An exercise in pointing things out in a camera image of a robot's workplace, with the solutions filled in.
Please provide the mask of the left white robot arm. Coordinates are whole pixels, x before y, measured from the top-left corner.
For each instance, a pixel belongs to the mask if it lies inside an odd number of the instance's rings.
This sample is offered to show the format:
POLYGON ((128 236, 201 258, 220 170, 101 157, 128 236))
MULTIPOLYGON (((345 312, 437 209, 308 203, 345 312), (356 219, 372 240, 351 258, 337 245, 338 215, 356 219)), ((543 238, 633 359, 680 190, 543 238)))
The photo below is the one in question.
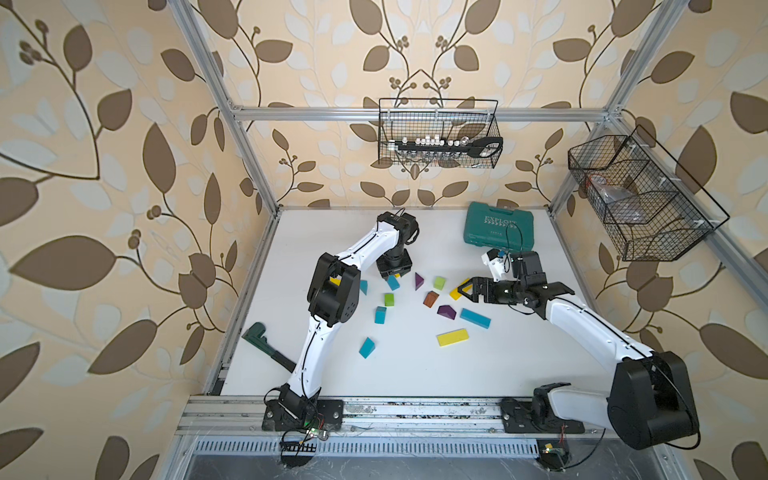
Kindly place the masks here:
POLYGON ((376 265, 383 279, 410 272, 406 247, 420 232, 417 219, 400 209, 376 217, 372 229, 338 254, 322 254, 307 292, 308 333, 299 360, 294 362, 270 346, 266 327, 258 322, 243 335, 252 345, 290 372, 286 383, 265 402, 265 431, 310 433, 341 428, 343 402, 320 398, 321 380, 333 340, 341 325, 354 315, 361 292, 361 274, 376 265))

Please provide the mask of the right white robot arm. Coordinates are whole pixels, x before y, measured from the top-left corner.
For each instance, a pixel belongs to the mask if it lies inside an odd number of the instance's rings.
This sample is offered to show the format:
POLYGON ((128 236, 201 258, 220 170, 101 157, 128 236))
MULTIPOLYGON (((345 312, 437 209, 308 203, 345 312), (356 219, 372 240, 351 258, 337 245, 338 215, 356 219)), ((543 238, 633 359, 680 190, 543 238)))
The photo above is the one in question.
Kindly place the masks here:
POLYGON ((700 422, 685 362, 676 354, 636 341, 590 309, 567 285, 548 282, 533 251, 512 255, 491 249, 482 257, 488 277, 472 277, 458 292, 474 303, 521 306, 585 349, 611 376, 609 391, 568 382, 542 385, 528 402, 533 429, 559 430, 569 422, 615 432, 642 450, 699 438, 700 422))

